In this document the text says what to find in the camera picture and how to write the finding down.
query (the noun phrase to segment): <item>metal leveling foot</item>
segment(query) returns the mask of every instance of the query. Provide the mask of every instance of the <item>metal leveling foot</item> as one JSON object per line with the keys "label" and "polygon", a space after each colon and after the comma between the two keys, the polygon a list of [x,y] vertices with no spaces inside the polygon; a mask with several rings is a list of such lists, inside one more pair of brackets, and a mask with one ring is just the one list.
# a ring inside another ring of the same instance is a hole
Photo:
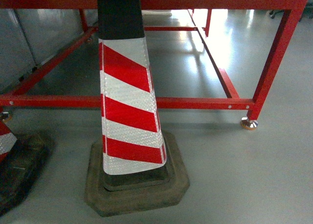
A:
{"label": "metal leveling foot", "polygon": [[248,117],[243,117],[240,124],[246,130],[255,130],[258,127],[258,122],[256,120],[249,120]]}

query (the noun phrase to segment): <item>red metal beam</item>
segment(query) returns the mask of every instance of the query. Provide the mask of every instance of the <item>red metal beam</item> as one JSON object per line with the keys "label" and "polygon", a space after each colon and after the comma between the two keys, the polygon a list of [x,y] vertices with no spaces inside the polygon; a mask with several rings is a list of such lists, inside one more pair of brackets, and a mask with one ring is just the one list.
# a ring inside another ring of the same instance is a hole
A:
{"label": "red metal beam", "polygon": [[197,27],[197,31],[199,33],[199,36],[200,36],[201,40],[202,40],[203,46],[204,46],[207,54],[209,55],[209,58],[210,58],[211,63],[213,65],[213,68],[216,71],[216,74],[217,74],[217,76],[218,76],[218,78],[219,78],[219,80],[221,82],[221,85],[222,85],[222,87],[223,87],[223,89],[225,91],[226,96],[228,98],[240,98],[239,94],[236,91],[236,88],[234,87],[233,83],[231,82],[231,80],[230,80],[229,76],[227,75],[227,72],[225,71],[225,69],[217,67],[217,65],[216,65],[216,63],[215,63],[215,61],[213,59],[213,56],[210,53],[208,45],[206,43],[206,39],[205,39],[206,36],[205,36],[204,30],[201,27],[196,25],[192,15],[190,14],[190,11],[188,11],[188,13],[189,13],[190,18],[192,20],[192,23]]}
{"label": "red metal beam", "polygon": [[159,109],[246,110],[254,107],[252,99],[235,98],[156,98]]}
{"label": "red metal beam", "polygon": [[[253,109],[252,99],[227,98],[156,98],[160,109]],[[54,108],[99,108],[100,96],[59,95],[0,95],[1,106],[54,107]]]}
{"label": "red metal beam", "polygon": [[100,96],[0,95],[0,106],[99,108]]}
{"label": "red metal beam", "polygon": [[[140,0],[143,10],[296,9],[299,0]],[[0,0],[0,9],[97,9],[97,0]]]}
{"label": "red metal beam", "polygon": [[95,31],[96,27],[90,28],[81,37],[77,38],[67,49],[57,54],[50,59],[41,68],[32,73],[27,79],[19,83],[9,95],[20,95],[27,93],[35,84],[37,84],[44,76],[51,72],[60,62],[62,62],[68,55],[84,43]]}
{"label": "red metal beam", "polygon": [[196,31],[197,27],[162,27],[148,26],[144,27],[145,31]]}

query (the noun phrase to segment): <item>reflective stripe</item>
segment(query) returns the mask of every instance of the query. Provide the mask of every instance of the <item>reflective stripe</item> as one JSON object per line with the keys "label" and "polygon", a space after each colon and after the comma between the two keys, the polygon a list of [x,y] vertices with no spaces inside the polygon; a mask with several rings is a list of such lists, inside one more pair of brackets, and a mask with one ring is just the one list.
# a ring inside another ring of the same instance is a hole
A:
{"label": "reflective stripe", "polygon": [[149,93],[122,82],[103,71],[100,71],[101,93],[110,99],[145,110],[148,112],[157,111],[157,102],[154,92]]}
{"label": "reflective stripe", "polygon": [[146,38],[124,39],[124,40],[101,40],[105,46],[111,48],[124,57],[147,68],[149,66],[149,57]]}
{"label": "reflective stripe", "polygon": [[105,97],[105,117],[134,128],[157,132],[155,114]]}
{"label": "reflective stripe", "polygon": [[107,154],[121,159],[162,164],[160,148],[140,146],[107,138]]}
{"label": "reflective stripe", "polygon": [[17,138],[12,133],[0,135],[0,155],[9,152],[16,141]]}
{"label": "reflective stripe", "polygon": [[154,148],[160,148],[163,145],[161,131],[155,133],[137,129],[110,121],[104,117],[102,118],[102,125],[106,129],[102,131],[102,134],[111,139]]}
{"label": "reflective stripe", "polygon": [[103,153],[103,169],[110,175],[138,173],[151,169],[157,169],[161,166],[163,166],[163,164],[120,159]]}
{"label": "reflective stripe", "polygon": [[104,46],[104,72],[135,86],[141,90],[150,92],[147,68],[124,57],[109,47]]}

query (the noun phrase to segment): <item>red stripe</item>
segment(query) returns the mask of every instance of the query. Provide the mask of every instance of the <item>red stripe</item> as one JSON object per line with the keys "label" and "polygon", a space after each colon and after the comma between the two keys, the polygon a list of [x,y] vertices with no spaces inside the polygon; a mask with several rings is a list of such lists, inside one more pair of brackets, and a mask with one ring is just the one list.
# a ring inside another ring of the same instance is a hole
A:
{"label": "red stripe", "polygon": [[11,133],[10,129],[0,121],[0,136]]}
{"label": "red stripe", "polygon": [[144,66],[135,63],[107,46],[104,46],[104,63],[105,73],[136,88],[150,92],[148,73]]}
{"label": "red stripe", "polygon": [[104,117],[104,96],[101,94],[101,116]]}
{"label": "red stripe", "polygon": [[103,152],[106,153],[107,152],[107,147],[106,147],[106,136],[102,135],[102,143],[103,143]]}
{"label": "red stripe", "polygon": [[162,164],[160,148],[145,147],[107,138],[108,155],[121,159]]}
{"label": "red stripe", "polygon": [[105,97],[106,119],[134,128],[157,132],[155,115]]}
{"label": "red stripe", "polygon": [[99,43],[99,67],[103,70],[103,43]]}
{"label": "red stripe", "polygon": [[163,151],[163,157],[164,157],[164,161],[165,161],[166,160],[166,151],[165,151],[164,144],[162,145],[162,151]]}
{"label": "red stripe", "polygon": [[6,157],[7,154],[8,152],[0,155],[0,162],[3,161],[3,159]]}

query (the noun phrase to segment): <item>gray wall panel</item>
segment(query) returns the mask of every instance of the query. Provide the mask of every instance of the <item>gray wall panel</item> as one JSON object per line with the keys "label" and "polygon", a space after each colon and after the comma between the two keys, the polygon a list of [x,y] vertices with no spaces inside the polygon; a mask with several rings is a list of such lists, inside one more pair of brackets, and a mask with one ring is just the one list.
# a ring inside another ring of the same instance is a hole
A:
{"label": "gray wall panel", "polygon": [[82,33],[78,10],[16,10],[36,63],[41,64]]}
{"label": "gray wall panel", "polygon": [[30,71],[35,62],[13,10],[0,10],[0,91]]}

